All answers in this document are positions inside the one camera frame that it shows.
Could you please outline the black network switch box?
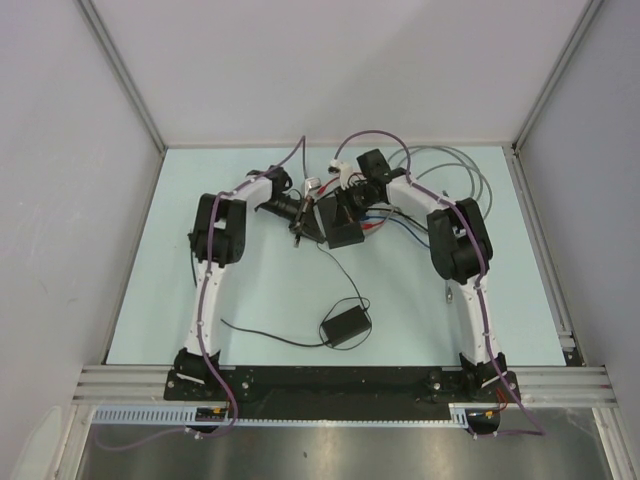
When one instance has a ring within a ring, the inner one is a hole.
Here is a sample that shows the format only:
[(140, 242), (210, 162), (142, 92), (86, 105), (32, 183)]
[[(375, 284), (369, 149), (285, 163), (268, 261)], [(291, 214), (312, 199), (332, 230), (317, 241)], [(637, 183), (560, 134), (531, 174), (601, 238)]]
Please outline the black network switch box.
[(364, 242), (365, 236), (359, 222), (349, 218), (347, 209), (336, 198), (323, 198), (317, 203), (317, 207), (330, 249)]

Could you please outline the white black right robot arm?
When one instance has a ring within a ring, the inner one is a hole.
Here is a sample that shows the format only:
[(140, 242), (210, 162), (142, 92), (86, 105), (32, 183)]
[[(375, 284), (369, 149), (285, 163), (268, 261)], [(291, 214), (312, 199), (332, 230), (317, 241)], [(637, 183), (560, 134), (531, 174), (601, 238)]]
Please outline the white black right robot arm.
[(506, 357), (492, 330), (487, 299), (493, 246), (478, 203), (428, 189), (407, 166), (393, 169), (378, 149), (361, 154), (357, 163), (362, 178), (352, 180), (347, 164), (331, 160), (330, 169), (340, 178), (333, 225), (353, 225), (381, 203), (423, 214), (433, 267), (451, 287), (460, 321), (462, 391), (473, 401), (484, 401), (496, 390), (509, 394)]

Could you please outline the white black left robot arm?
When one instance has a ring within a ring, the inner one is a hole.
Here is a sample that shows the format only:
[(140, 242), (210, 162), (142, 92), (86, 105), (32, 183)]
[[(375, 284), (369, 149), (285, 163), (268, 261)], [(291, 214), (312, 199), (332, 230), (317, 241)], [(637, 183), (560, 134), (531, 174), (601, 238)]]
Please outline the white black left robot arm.
[(217, 323), (223, 282), (230, 267), (238, 263), (246, 247), (248, 214), (265, 210), (288, 222), (296, 239), (324, 242), (315, 219), (312, 199), (292, 199), (293, 187), (282, 167), (266, 171), (252, 170), (236, 189), (200, 197), (192, 231), (188, 234), (195, 265), (194, 313), (184, 346), (174, 360), (174, 370), (185, 380), (187, 389), (197, 398), (214, 397), (221, 387), (217, 365), (221, 341)]

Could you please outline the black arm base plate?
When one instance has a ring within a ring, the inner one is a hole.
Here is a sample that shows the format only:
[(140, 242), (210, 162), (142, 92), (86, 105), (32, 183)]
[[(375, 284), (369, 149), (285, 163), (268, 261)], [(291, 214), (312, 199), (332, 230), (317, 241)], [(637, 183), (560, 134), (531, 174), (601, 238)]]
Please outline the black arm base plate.
[(515, 374), (510, 393), (473, 396), (460, 368), (237, 366), (220, 371), (235, 395), (239, 415), (292, 408), (296, 411), (372, 411), (381, 407), (469, 404), (473, 409), (509, 404), (520, 398)]

